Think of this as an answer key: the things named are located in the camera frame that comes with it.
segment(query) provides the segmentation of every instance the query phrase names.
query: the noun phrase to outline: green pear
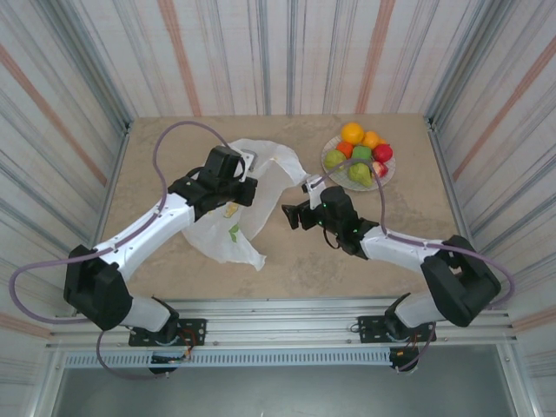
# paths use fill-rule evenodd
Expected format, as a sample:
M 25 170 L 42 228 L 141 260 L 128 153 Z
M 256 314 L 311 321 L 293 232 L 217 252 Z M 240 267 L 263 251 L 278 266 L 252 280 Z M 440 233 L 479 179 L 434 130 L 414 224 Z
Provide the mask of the green pear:
M 347 176 L 351 181 L 358 182 L 359 184 L 370 187 L 373 184 L 373 179 L 371 178 L 371 170 L 368 166 L 362 162 L 356 163 L 349 167 Z
M 325 156 L 324 166 L 327 169 L 332 169 L 339 163 L 344 162 L 345 160 L 346 160 L 346 156 L 343 154 L 343 152 L 334 149 L 328 152 L 327 155 Z
M 351 157 L 354 159 L 371 159 L 371 149 L 366 146 L 356 146 Z

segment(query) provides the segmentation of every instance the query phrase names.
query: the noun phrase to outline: striped wall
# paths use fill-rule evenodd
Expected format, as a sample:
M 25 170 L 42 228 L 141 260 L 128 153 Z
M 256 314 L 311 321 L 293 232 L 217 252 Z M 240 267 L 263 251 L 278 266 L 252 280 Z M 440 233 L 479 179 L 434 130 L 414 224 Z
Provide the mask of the striped wall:
M 49 329 L 13 306 L 18 266 L 67 256 L 96 230 L 122 126 L 99 105 L 46 11 L 0 5 L 0 415 L 31 402 Z M 25 304 L 67 314 L 63 268 L 36 270 L 17 287 Z
M 440 146 L 477 249 L 515 273 L 508 307 L 542 409 L 556 415 L 556 2 L 508 4 L 441 110 Z
M 424 113 L 483 0 L 63 0 L 133 117 Z

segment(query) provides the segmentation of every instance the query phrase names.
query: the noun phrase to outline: tabletop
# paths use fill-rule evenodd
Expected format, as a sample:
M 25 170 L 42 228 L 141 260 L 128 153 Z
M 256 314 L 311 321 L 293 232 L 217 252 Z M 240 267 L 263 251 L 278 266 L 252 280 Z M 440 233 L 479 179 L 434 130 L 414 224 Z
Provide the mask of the tabletop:
M 377 131 L 394 149 L 395 174 L 384 188 L 388 228 L 431 239 L 447 239 L 456 233 L 422 116 L 207 116 L 139 118 L 134 122 L 104 239 L 126 228 L 160 198 L 161 185 L 151 166 L 152 151 L 164 129 L 181 120 L 206 123 L 230 142 L 245 137 L 289 146 L 311 174 L 322 172 L 322 147 L 340 133 L 342 124 L 358 122 L 365 130 Z M 217 144 L 202 129 L 174 129 L 163 142 L 158 159 L 168 183 L 202 165 Z M 347 193 L 359 216 L 380 220 L 378 191 Z M 291 230 L 281 205 L 305 200 L 307 195 L 300 187 L 287 189 L 253 239 L 254 248 L 267 256 L 260 272 L 250 265 L 209 259 L 178 233 L 137 269 L 128 282 L 130 292 L 172 300 L 260 299 L 400 295 L 426 288 L 422 275 L 332 250 L 320 228 Z

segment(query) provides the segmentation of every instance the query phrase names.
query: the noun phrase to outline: wire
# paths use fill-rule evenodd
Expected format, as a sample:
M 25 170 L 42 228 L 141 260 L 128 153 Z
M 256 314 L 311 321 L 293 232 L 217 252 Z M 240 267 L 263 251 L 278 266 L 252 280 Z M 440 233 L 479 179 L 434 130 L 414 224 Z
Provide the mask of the wire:
M 105 333 L 106 332 L 102 331 L 98 335 L 98 339 L 96 339 L 96 358 L 98 359 L 98 363 L 101 364 L 101 367 L 103 367 L 104 370 L 110 372 L 111 374 L 117 376 L 118 378 L 123 378 L 125 380 L 130 380 L 130 381 L 152 381 L 152 380 L 158 380 L 159 378 L 166 376 L 166 374 L 134 375 L 134 374 L 128 374 L 127 372 L 116 371 L 114 368 L 109 367 L 104 361 L 103 357 L 101 356 L 101 341 L 103 340 L 103 336 Z
M 338 243 L 338 246 L 333 246 L 332 243 L 330 243 L 330 240 L 328 239 L 328 233 L 327 233 L 327 230 L 324 227 L 324 225 L 322 225 L 322 234 L 324 235 L 324 240 L 327 241 L 327 244 L 330 248 L 332 248 L 332 249 L 339 249 L 340 248 L 340 243 Z
M 401 372 L 404 371 L 406 369 L 408 369 L 409 367 L 411 367 L 416 361 L 419 360 L 419 358 L 421 358 L 423 356 L 423 354 L 425 354 L 425 352 L 428 350 L 428 347 L 431 344 L 431 341 L 433 341 L 433 337 L 434 337 L 434 331 L 436 330 L 436 323 L 433 323 L 433 328 L 431 328 L 431 333 L 428 336 L 427 339 L 427 343 L 425 343 L 425 346 L 423 346 L 423 349 L 420 350 L 420 352 L 417 354 L 417 356 L 415 356 L 410 362 L 406 363 L 404 366 L 402 367 L 396 367 L 396 371 Z
M 185 336 L 183 336 L 183 334 L 179 333 L 180 337 L 183 340 L 183 343 L 185 343 L 185 347 L 186 347 L 186 353 L 183 354 L 184 358 L 188 358 L 189 360 L 191 359 L 191 350 L 193 350 L 193 347 L 189 345 L 188 340 L 185 338 Z
M 191 330 L 190 328 L 183 328 L 182 332 L 188 333 L 189 336 L 191 337 L 191 342 L 193 343 L 193 347 L 197 346 L 197 338 L 195 336 L 195 332 L 193 330 Z
M 342 167 L 348 167 L 348 166 L 354 165 L 356 163 L 364 163 L 365 165 L 367 165 L 369 167 L 369 169 L 371 170 L 371 172 L 373 173 L 374 179 L 376 180 L 376 185 L 378 186 L 379 193 L 381 195 L 381 229 L 382 229 L 382 233 L 384 233 L 384 235 L 386 235 L 386 237 L 389 237 L 389 238 L 391 238 L 391 239 L 393 239 L 397 242 L 406 243 L 408 245 L 413 245 L 413 246 L 417 246 L 417 247 L 420 247 L 420 248 L 427 247 L 427 248 L 434 248 L 434 249 L 440 249 L 440 250 L 447 250 L 447 251 L 450 251 L 450 252 L 457 252 L 459 254 L 472 256 L 473 258 L 479 259 L 480 261 L 483 261 L 484 263 L 488 263 L 489 265 L 498 269 L 502 274 L 504 274 L 506 276 L 507 282 L 509 284 L 509 289 L 508 289 L 507 293 L 504 296 L 500 297 L 495 302 L 490 303 L 488 307 L 494 308 L 494 307 L 499 306 L 500 304 L 508 301 L 509 299 L 511 299 L 513 297 L 513 294 L 515 293 L 515 279 L 513 278 L 512 273 L 506 267 L 504 267 L 504 265 L 500 264 L 499 262 L 497 262 L 493 259 L 490 259 L 490 258 L 488 258 L 484 255 L 478 254 L 477 252 L 473 252 L 472 250 L 468 250 L 468 249 L 464 249 L 464 248 L 457 248 L 455 246 L 449 246 L 449 245 L 433 243 L 433 242 L 426 242 L 425 243 L 425 242 L 422 242 L 422 241 L 416 241 L 414 239 L 408 239 L 406 237 L 398 236 L 398 235 L 393 234 L 390 231 L 388 231 L 388 229 L 386 228 L 386 198 L 384 197 L 384 189 L 382 188 L 382 184 L 381 184 L 381 180 L 380 180 L 379 176 L 376 175 L 376 172 L 374 171 L 373 164 L 369 160 L 355 158 L 355 159 L 348 159 L 344 162 L 340 162 L 338 165 L 336 165 L 335 167 L 330 169 L 327 173 L 325 173 L 325 175 L 323 175 L 314 184 L 314 187 L 319 185 L 321 182 L 325 181 L 327 178 L 329 178 L 338 169 L 341 169 Z
M 185 125 L 191 125 L 191 126 L 197 126 L 199 128 L 205 129 L 207 131 L 209 131 L 210 133 L 212 133 L 214 136 L 216 136 L 216 138 L 222 142 L 222 144 L 226 147 L 226 148 L 230 148 L 230 146 L 228 145 L 228 143 L 224 140 L 224 138 L 222 137 L 222 135 L 220 135 L 216 130 L 212 129 L 211 127 L 207 126 L 204 123 L 201 122 L 194 122 L 192 120 L 186 120 L 186 121 L 182 121 L 182 122 L 177 122 L 174 123 L 170 126 L 168 126 L 161 134 L 160 136 L 158 136 L 158 140 L 155 143 L 155 147 L 153 149 L 153 156 L 152 156 L 152 164 L 153 164 L 153 168 L 155 169 L 156 174 L 158 175 L 158 178 L 160 179 L 160 183 L 162 186 L 162 198 L 160 199 L 160 204 L 158 205 L 158 210 L 160 211 L 163 209 L 164 205 L 166 204 L 166 199 L 168 198 L 168 185 L 166 183 L 166 178 L 164 177 L 164 174 L 162 173 L 160 167 L 158 166 L 158 149 L 160 148 L 160 145 L 162 143 L 162 141 L 164 140 L 164 138 L 166 137 L 166 135 L 173 129 L 179 127 L 179 126 L 185 126 Z M 158 214 L 154 213 L 140 228 L 138 228 L 135 232 L 133 232 L 132 234 L 130 234 L 129 236 L 127 236 L 126 238 L 122 239 L 121 241 L 119 241 L 116 245 L 115 248 L 118 249 L 120 248 L 122 245 L 126 244 L 127 242 L 131 241 L 132 239 L 135 239 L 138 235 L 140 235 L 146 228 L 148 228 L 156 219 L 158 218 Z M 40 321 L 42 323 L 48 323 L 48 324 L 77 324 L 77 323 L 87 323 L 89 322 L 89 319 L 52 319 L 49 317 L 43 317 L 39 314 L 35 314 L 32 311 L 30 311 L 28 308 L 26 308 L 23 303 L 21 302 L 21 300 L 19 299 L 19 297 L 17 296 L 17 292 L 16 292 L 16 280 L 17 277 L 27 271 L 30 271 L 32 269 L 37 269 L 37 268 L 48 268 L 48 267 L 57 267 L 57 266 L 61 266 L 61 265 L 70 265 L 71 263 L 79 263 L 79 262 L 84 262 L 84 261 L 90 261 L 91 259 L 96 259 L 100 256 L 104 256 L 106 254 L 109 254 L 110 252 L 112 252 L 114 249 L 113 248 L 106 248 L 104 250 L 100 250 L 95 252 L 94 254 L 90 254 L 90 255 L 83 255 L 83 256 L 76 256 L 75 258 L 69 258 L 69 259 L 57 259 L 54 261 L 43 261 L 43 262 L 36 262 L 36 263 L 30 263 L 29 265 L 24 265 L 18 269 L 16 269 L 14 271 L 14 273 L 11 275 L 10 280 L 8 282 L 8 289 L 10 291 L 10 298 L 13 301 L 13 303 L 16 305 L 17 308 L 19 308 L 19 310 L 21 310 L 25 315 L 27 315 L 28 317 L 30 317 L 31 319 L 34 319 L 36 321 Z

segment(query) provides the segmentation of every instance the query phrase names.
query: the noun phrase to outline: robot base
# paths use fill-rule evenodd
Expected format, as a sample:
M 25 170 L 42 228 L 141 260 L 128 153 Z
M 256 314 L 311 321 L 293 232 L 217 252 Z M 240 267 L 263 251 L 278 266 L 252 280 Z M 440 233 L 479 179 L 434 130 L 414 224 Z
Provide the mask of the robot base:
M 384 315 L 363 315 L 357 317 L 358 329 L 351 330 L 359 333 L 361 343 L 418 343 L 428 340 L 433 328 L 431 323 L 424 323 L 416 328 L 408 328 L 401 337 L 395 338 L 387 329 L 386 317 Z M 436 341 L 436 334 L 431 341 Z
M 151 337 L 152 333 L 144 328 L 132 328 L 129 334 L 129 345 L 132 347 L 194 347 L 205 344 L 205 335 L 207 333 L 207 321 L 205 319 L 179 319 L 177 327 L 178 334 L 170 343 L 166 344 L 156 341 Z

